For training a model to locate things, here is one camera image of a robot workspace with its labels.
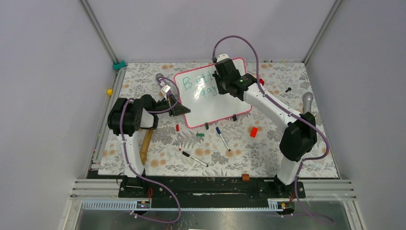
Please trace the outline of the pink framed whiteboard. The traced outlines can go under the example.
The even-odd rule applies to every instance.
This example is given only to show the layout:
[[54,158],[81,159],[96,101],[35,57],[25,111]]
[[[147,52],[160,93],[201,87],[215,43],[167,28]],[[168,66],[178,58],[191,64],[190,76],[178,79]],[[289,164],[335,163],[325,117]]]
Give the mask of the pink framed whiteboard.
[[174,75],[180,103],[190,109],[184,115],[189,128],[231,118],[252,109],[250,104],[238,98],[220,94],[214,78],[215,71],[214,64],[211,64]]

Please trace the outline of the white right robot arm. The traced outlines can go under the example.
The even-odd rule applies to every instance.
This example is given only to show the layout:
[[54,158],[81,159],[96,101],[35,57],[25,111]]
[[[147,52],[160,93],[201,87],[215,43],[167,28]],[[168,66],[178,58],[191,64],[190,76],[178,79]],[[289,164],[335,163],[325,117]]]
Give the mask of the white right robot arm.
[[282,164],[275,176],[275,193],[287,197],[293,185],[303,156],[317,143],[315,117],[302,114],[283,104],[269,92],[264,91],[259,80],[251,74],[242,75],[232,59],[217,59],[214,78],[220,94],[230,94],[261,111],[281,131],[279,144],[283,155]]

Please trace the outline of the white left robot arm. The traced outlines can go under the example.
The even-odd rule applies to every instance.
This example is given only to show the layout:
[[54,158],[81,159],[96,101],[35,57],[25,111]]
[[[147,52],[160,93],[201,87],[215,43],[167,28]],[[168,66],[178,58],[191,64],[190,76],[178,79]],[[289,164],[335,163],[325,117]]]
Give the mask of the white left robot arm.
[[158,127],[158,114],[178,116],[190,112],[174,95],[158,101],[149,94],[137,99],[118,98],[108,114],[107,125],[121,144],[124,175],[136,178],[145,170],[138,146],[139,130],[155,130]]

